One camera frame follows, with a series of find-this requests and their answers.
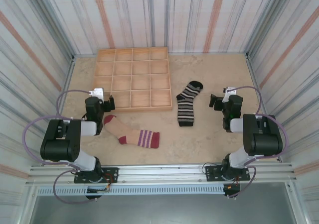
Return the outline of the black white striped sock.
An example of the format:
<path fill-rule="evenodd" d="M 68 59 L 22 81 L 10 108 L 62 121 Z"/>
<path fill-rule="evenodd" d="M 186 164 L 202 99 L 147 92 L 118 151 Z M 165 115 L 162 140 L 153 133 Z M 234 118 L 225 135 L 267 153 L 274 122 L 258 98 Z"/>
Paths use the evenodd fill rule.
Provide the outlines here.
<path fill-rule="evenodd" d="M 226 87 L 224 88 L 223 92 L 224 92 L 224 97 L 222 99 L 223 103 L 227 103 L 231 95 L 236 95 L 236 90 L 234 87 Z"/>
<path fill-rule="evenodd" d="M 195 98 L 203 89 L 203 84 L 199 81 L 191 81 L 184 90 L 176 96 L 177 100 L 177 122 L 180 127 L 192 127 L 194 125 Z"/>

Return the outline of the beige sock purple stripes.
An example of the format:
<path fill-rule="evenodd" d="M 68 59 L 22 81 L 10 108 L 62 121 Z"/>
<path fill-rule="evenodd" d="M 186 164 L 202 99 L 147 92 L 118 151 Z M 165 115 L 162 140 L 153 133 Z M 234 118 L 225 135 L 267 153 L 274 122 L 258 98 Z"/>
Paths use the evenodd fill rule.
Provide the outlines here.
<path fill-rule="evenodd" d="M 103 120 L 103 125 L 122 145 L 132 144 L 138 147 L 152 149 L 157 149 L 160 145 L 159 132 L 133 129 L 119 121 L 115 115 L 106 116 Z"/>

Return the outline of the wooden compartment tray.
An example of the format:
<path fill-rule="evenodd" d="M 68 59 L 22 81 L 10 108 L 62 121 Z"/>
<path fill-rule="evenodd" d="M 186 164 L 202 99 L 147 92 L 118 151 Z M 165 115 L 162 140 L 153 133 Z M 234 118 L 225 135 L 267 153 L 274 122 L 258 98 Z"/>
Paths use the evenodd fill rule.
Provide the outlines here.
<path fill-rule="evenodd" d="M 92 90 L 103 88 L 116 112 L 162 112 L 172 110 L 167 47 L 100 49 Z"/>

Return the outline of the aluminium table edge profile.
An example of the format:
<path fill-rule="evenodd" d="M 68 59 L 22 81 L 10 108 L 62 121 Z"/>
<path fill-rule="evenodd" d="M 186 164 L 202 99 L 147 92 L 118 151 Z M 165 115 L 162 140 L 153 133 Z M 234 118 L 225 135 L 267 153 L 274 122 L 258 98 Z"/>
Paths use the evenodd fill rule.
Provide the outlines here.
<path fill-rule="evenodd" d="M 70 62 L 70 66 L 69 66 L 68 71 L 67 71 L 66 80 L 64 82 L 64 86 L 63 86 L 62 91 L 60 92 L 59 96 L 57 97 L 57 100 L 56 100 L 56 103 L 55 103 L 56 115 L 58 115 L 58 116 L 60 116 L 62 111 L 63 111 L 63 106 L 64 106 L 64 102 L 65 102 L 65 96 L 68 93 L 68 89 L 69 89 L 71 77 L 72 77 L 72 74 L 73 74 L 75 62 L 76 62 L 76 57 L 72 56 L 72 59 L 71 59 L 71 62 Z"/>
<path fill-rule="evenodd" d="M 251 76 L 253 85 L 254 85 L 255 88 L 257 88 L 257 89 L 259 90 L 259 92 L 260 92 L 260 94 L 261 94 L 261 93 L 262 93 L 262 92 L 261 92 L 262 90 L 261 90 L 261 88 L 260 88 L 260 85 L 259 85 L 258 82 L 257 82 L 256 75 L 255 75 L 255 73 L 254 73 L 254 71 L 253 71 L 253 66 L 252 66 L 253 63 L 252 63 L 252 61 L 251 61 L 251 58 L 250 58 L 250 56 L 248 56 L 248 53 L 245 53 L 244 55 L 245 55 L 246 63 L 247 63 L 248 69 L 249 69 L 249 73 L 250 73 L 250 76 Z M 261 95 L 261 97 L 262 97 L 262 101 L 261 101 L 261 112 L 264 113 L 264 114 L 268 114 L 267 109 L 265 108 L 265 105 L 264 105 L 264 98 L 263 98 L 262 95 Z M 283 139 L 284 145 L 285 145 L 285 137 L 284 137 L 284 136 L 282 137 L 281 129 L 280 129 L 279 127 L 278 127 L 278 129 L 279 129 L 279 134 L 280 134 L 281 138 Z M 279 161 L 280 163 L 283 162 L 282 159 L 281 159 L 281 156 L 276 157 L 276 160 Z"/>

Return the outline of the black connector box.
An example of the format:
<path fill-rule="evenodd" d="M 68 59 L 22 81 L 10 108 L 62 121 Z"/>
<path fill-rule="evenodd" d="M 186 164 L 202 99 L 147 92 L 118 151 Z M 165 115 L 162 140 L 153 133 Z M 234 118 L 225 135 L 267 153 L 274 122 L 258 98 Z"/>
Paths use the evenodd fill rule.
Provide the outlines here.
<path fill-rule="evenodd" d="M 223 185 L 224 196 L 227 198 L 235 198 L 241 191 L 241 186 L 239 184 L 224 184 Z"/>
<path fill-rule="evenodd" d="M 110 191 L 109 187 L 104 187 L 101 189 L 98 189 L 97 187 L 88 187 L 86 191 L 86 198 L 88 200 L 95 200 L 99 199 L 102 195 L 102 193 L 108 193 Z"/>

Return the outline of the grey metal sheet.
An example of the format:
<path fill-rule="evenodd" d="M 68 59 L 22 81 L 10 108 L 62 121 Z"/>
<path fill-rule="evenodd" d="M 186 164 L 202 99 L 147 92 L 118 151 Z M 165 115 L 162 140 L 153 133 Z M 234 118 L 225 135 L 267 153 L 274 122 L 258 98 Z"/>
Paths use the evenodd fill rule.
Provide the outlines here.
<path fill-rule="evenodd" d="M 221 195 L 111 196 L 83 205 L 40 197 L 31 224 L 297 224 L 286 201 Z"/>

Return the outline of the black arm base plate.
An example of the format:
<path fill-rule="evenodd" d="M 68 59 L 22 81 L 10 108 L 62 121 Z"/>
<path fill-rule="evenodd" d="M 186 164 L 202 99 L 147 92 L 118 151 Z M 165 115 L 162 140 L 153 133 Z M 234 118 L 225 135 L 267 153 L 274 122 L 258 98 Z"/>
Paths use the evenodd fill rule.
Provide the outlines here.
<path fill-rule="evenodd" d="M 251 179 L 247 168 L 239 169 L 222 165 L 205 166 L 205 175 L 207 182 L 237 182 Z"/>
<path fill-rule="evenodd" d="M 106 184 L 117 183 L 119 168 L 102 167 L 100 170 L 80 171 L 74 177 L 76 184 Z"/>

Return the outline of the aluminium mounting rail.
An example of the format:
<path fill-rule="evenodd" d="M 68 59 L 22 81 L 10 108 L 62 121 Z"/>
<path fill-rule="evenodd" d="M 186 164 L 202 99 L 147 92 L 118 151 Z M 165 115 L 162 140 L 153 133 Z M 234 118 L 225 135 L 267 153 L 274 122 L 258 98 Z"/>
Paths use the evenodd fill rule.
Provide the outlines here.
<path fill-rule="evenodd" d="M 119 165 L 117 185 L 203 184 L 206 176 L 202 164 Z M 255 183 L 284 183 L 297 180 L 290 163 L 255 162 Z M 49 186 L 67 166 L 31 167 L 28 186 Z"/>

